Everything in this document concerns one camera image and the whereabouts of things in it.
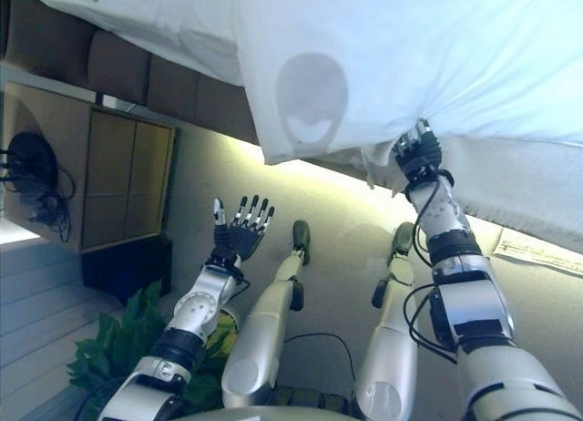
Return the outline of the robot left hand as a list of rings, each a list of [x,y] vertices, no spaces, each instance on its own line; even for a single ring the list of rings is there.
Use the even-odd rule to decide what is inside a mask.
[[[227,221],[222,199],[215,198],[214,243],[232,249],[242,261],[248,260],[261,243],[274,212],[275,208],[270,205],[268,198],[260,200],[258,195],[254,195],[249,200],[247,196],[243,196],[239,208],[230,221]]]

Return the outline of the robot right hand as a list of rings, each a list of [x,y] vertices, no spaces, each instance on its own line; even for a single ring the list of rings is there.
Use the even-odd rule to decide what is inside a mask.
[[[439,141],[425,118],[419,118],[393,147],[394,158],[409,182],[424,180],[436,173],[442,162]]]

